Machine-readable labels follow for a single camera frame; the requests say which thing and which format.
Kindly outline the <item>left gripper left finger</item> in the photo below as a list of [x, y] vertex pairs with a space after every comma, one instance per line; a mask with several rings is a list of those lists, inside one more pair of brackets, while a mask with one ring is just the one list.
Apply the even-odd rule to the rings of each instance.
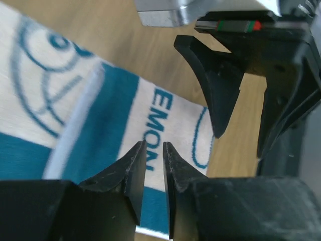
[[140, 223], [146, 142], [79, 184], [1, 182], [1, 240], [134, 240]]

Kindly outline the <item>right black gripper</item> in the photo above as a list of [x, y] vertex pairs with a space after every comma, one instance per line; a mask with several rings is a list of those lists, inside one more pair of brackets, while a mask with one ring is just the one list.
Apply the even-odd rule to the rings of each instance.
[[257, 144], [259, 176], [296, 176], [307, 116], [320, 104], [320, 1], [279, 1], [271, 11], [208, 12], [195, 29], [227, 48], [178, 35], [174, 48], [204, 94], [214, 137], [225, 132], [243, 76], [266, 80]]

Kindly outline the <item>teal and cream Doraemon towel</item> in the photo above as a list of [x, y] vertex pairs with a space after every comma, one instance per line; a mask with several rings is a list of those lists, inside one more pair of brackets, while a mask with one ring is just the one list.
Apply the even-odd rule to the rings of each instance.
[[206, 107], [116, 67], [1, 4], [1, 179], [69, 179], [102, 171], [147, 142], [140, 226], [168, 239], [163, 142], [205, 174]]

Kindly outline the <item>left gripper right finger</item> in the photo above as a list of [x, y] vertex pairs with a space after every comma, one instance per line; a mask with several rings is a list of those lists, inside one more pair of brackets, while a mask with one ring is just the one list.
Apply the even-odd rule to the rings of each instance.
[[293, 177], [209, 178], [163, 144], [172, 240], [320, 240], [320, 204]]

